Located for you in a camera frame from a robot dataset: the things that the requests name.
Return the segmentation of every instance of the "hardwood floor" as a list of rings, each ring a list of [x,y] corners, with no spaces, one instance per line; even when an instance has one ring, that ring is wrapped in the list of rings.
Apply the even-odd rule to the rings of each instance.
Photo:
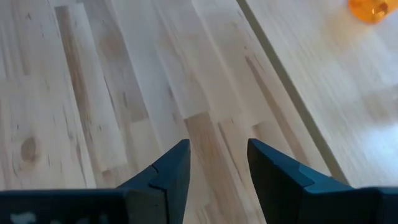
[[[258,138],[330,175],[234,0],[0,1],[0,188],[115,187],[192,143],[185,223],[265,223]]]

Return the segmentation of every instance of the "wood knot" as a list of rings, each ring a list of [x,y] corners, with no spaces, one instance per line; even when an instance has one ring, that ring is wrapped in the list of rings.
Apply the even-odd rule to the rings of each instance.
[[[30,137],[22,143],[21,146],[21,157],[24,162],[35,162],[37,158],[36,154],[36,142],[33,137]]]

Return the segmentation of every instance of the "orange object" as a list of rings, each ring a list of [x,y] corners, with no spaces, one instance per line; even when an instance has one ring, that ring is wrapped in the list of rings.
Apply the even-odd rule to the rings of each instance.
[[[358,19],[377,23],[398,8],[398,0],[348,0],[348,6]]]

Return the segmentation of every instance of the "wooden floor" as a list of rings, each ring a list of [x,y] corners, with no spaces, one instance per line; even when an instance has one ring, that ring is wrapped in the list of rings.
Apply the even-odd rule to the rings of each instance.
[[[264,223],[258,138],[328,174],[235,0],[1,0],[0,188],[115,187],[192,143],[185,223]]]

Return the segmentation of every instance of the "wood grain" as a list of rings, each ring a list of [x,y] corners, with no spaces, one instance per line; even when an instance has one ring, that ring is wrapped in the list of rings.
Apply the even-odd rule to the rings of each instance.
[[[190,138],[184,222],[264,223],[248,138],[330,175],[234,0],[0,6],[0,189],[115,187]]]
[[[332,174],[397,185],[397,15],[370,26],[344,0],[238,2]]]

